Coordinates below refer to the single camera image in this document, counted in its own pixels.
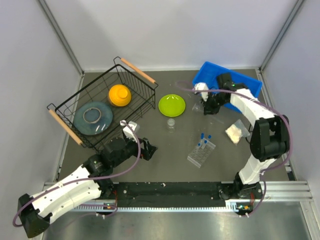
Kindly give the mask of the glass thistle funnel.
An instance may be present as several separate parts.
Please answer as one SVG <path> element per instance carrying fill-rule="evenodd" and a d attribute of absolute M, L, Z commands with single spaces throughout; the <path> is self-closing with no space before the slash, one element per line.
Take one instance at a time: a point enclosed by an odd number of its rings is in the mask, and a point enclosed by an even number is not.
<path fill-rule="evenodd" d="M 216 122 L 220 124 L 224 124 L 224 122 L 219 119 L 217 116 L 213 114 L 204 114 L 204 107 L 200 103 L 195 103 L 194 106 L 192 107 L 192 111 L 199 113 L 201 116 L 208 117 L 210 120 L 215 120 Z"/>

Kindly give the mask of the clear glass bottle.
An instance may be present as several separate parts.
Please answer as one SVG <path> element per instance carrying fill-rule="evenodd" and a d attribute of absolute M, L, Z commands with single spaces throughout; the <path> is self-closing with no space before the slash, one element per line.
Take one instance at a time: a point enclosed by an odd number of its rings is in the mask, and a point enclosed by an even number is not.
<path fill-rule="evenodd" d="M 170 133 L 174 133 L 176 129 L 176 122 L 173 118 L 167 120 L 167 129 Z"/>

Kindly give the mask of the beige sponge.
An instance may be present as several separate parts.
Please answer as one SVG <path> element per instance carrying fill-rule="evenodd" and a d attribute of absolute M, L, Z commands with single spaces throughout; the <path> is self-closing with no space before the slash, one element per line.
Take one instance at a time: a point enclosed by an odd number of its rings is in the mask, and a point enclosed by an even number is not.
<path fill-rule="evenodd" d="M 240 119 L 228 127 L 225 130 L 225 133 L 235 145 L 239 143 L 241 138 L 250 136 L 249 130 L 245 127 L 244 123 Z"/>

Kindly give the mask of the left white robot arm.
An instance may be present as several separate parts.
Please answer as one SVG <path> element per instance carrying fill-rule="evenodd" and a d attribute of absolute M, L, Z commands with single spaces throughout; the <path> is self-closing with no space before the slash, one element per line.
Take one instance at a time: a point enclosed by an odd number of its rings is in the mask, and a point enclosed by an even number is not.
<path fill-rule="evenodd" d="M 29 239 L 34 238 L 59 217 L 87 201 L 109 198 L 114 191 L 112 173 L 130 157 L 150 160 L 158 148 L 147 138 L 115 137 L 102 151 L 89 157 L 70 175 L 47 190 L 18 199 L 18 218 Z"/>

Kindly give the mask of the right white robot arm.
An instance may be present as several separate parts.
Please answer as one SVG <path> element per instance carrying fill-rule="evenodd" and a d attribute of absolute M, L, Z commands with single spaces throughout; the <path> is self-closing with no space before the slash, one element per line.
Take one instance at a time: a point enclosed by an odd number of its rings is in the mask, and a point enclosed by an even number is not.
<path fill-rule="evenodd" d="M 245 198 L 253 193 L 263 172 L 290 150 L 288 119 L 262 105 L 244 83 L 236 83 L 230 73 L 217 76 L 218 88 L 210 92 L 204 82 L 194 88 L 201 91 L 204 114 L 217 114 L 221 106 L 230 103 L 247 118 L 253 131 L 250 138 L 251 155 L 245 166 L 235 175 L 231 187 L 221 186 L 219 196 L 228 200 L 233 196 Z"/>

